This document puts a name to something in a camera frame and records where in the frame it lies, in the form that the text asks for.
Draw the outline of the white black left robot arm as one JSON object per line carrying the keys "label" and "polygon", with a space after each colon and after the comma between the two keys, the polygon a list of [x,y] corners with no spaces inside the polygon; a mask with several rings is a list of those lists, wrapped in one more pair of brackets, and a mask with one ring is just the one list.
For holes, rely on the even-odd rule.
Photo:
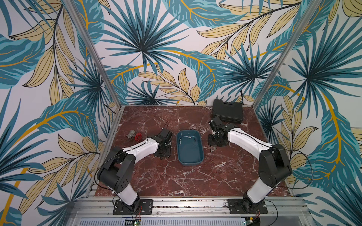
{"label": "white black left robot arm", "polygon": [[128,206],[139,200],[139,195],[131,186],[135,164],[143,158],[165,151],[171,146],[172,134],[146,138],[131,147],[109,152],[105,162],[96,174],[96,179],[113,191]]}

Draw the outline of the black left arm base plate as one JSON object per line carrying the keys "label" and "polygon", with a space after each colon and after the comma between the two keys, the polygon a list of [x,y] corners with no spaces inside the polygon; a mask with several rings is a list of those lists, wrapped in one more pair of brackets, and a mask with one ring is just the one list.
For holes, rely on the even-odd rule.
{"label": "black left arm base plate", "polygon": [[133,205],[127,205],[121,200],[116,200],[113,215],[123,216],[123,215],[133,215],[136,214],[151,215],[153,210],[153,200],[152,199],[138,199]]}

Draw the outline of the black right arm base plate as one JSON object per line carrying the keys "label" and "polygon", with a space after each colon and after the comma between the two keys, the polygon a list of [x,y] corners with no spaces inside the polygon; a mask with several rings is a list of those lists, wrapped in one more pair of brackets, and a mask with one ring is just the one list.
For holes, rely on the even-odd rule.
{"label": "black right arm base plate", "polygon": [[228,199],[226,206],[230,214],[267,214],[268,210],[264,201],[253,203],[249,199]]}

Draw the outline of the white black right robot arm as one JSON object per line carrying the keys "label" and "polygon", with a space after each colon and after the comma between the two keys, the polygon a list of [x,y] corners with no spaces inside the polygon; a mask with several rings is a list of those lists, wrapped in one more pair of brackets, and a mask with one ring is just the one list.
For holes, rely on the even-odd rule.
{"label": "white black right robot arm", "polygon": [[282,181],[292,174],[286,150],[282,145],[264,142],[234,124],[223,124],[219,117],[209,121],[212,134],[208,135],[208,144],[213,147],[225,147],[233,143],[249,152],[259,161],[258,179],[243,195],[247,206],[260,204],[265,197]]}

